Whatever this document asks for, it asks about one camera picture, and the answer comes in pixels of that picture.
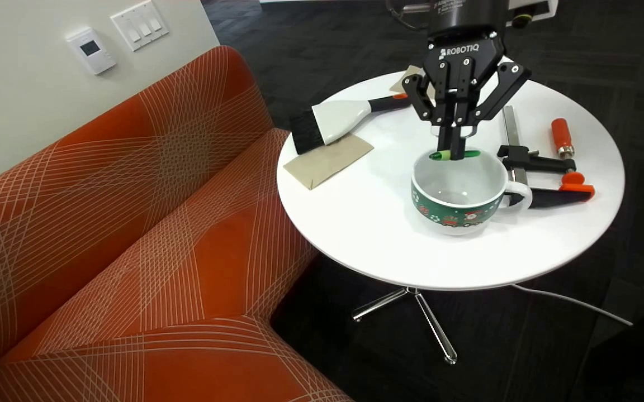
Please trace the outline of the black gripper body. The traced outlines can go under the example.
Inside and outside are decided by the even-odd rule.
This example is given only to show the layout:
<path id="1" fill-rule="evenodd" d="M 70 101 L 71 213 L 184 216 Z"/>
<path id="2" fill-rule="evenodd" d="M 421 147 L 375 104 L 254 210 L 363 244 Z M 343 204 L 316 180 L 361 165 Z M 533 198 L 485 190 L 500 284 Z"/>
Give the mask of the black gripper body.
<path id="1" fill-rule="evenodd" d="M 506 61 L 503 37 L 495 29 L 432 39 L 422 69 L 428 76 L 414 77 L 404 94 L 432 125 L 491 120 L 529 77 L 523 64 Z"/>

